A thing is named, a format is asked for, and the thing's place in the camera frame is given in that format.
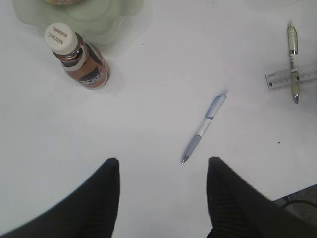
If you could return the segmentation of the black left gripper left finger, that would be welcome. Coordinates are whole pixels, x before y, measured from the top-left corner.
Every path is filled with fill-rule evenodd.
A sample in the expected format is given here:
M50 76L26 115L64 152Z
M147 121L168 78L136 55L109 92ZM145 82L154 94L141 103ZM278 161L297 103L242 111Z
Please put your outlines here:
M2 237L110 238L119 198L119 161L109 158L65 199Z

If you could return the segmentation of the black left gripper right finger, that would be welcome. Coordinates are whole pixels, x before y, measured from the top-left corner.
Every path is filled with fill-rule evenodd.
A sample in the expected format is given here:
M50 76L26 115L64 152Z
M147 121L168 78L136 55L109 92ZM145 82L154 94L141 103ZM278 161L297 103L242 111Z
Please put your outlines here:
M316 226L286 212L236 174L221 158L210 157L206 195L210 238L315 238Z

